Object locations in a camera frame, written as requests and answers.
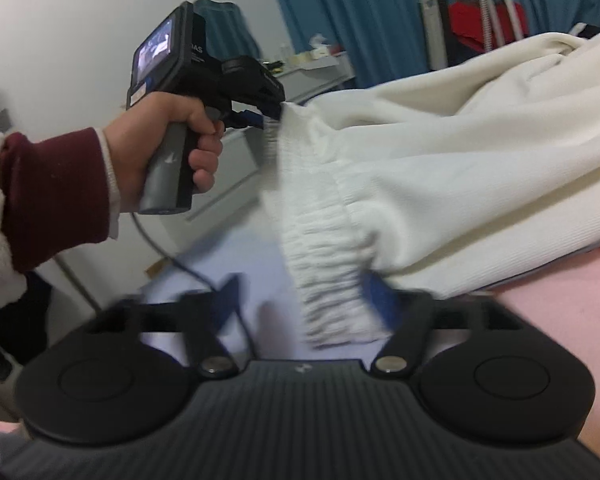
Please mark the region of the dark red sleeve forearm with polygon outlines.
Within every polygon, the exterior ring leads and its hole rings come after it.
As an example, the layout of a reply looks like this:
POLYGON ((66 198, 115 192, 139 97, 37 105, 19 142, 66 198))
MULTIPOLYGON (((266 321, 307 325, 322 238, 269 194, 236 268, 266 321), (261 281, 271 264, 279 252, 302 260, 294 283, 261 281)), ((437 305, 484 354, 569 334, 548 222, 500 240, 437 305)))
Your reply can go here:
POLYGON ((119 211, 100 130, 38 143, 0 133, 0 308, 24 294, 26 272, 66 249, 116 235, 119 211))

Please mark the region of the person's left hand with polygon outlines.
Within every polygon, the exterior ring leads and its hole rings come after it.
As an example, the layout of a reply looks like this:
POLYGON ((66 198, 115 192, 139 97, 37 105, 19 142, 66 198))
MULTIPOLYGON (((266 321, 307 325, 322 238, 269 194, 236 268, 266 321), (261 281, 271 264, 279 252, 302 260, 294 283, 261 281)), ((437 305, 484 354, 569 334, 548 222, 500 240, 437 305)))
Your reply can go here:
POLYGON ((188 125, 198 134, 188 164, 197 190, 204 193, 212 189, 223 151, 224 122, 210 119, 200 99, 152 92, 104 129, 121 211, 137 211, 149 159, 171 124, 188 125))

